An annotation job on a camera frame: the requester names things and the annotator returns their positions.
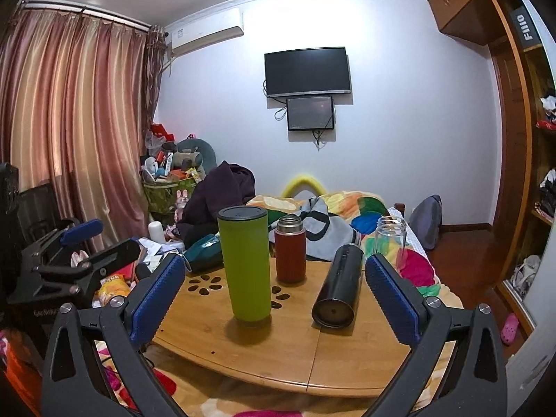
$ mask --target black cylindrical container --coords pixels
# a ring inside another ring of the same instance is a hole
[[[363,251],[353,243],[338,248],[312,308],[311,315],[317,324],[334,329],[351,324],[363,257]]]

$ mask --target gray backpack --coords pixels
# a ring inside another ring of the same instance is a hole
[[[438,244],[438,232],[442,225],[442,201],[433,195],[422,201],[413,210],[409,226],[426,250],[434,249]]]

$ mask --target silver bolt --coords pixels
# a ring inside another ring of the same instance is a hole
[[[71,307],[72,307],[71,303],[66,302],[60,306],[60,312],[68,313],[71,310]]]
[[[490,313],[491,312],[490,306],[488,304],[483,303],[483,302],[481,304],[479,304],[479,310],[482,313]]]
[[[436,296],[427,296],[426,303],[429,307],[437,309],[440,307],[440,304],[442,304],[442,301]]]
[[[120,308],[125,300],[123,296],[115,296],[110,300],[110,306],[113,308]]]

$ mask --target blue textured pad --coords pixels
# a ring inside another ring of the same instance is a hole
[[[184,280],[185,263],[182,257],[175,256],[145,294],[133,315],[130,339],[136,349],[149,343],[155,336]]]
[[[398,341],[418,345],[419,316],[375,256],[370,256],[365,263],[365,279]]]
[[[64,232],[62,238],[60,238],[60,244],[62,246],[75,246],[80,243],[87,241],[89,238],[95,237],[102,233],[102,221],[101,220],[90,220],[79,224],[78,226],[72,227]]]

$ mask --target white air conditioner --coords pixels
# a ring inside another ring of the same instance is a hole
[[[181,26],[172,32],[172,56],[179,56],[223,40],[243,36],[238,8],[228,9]]]

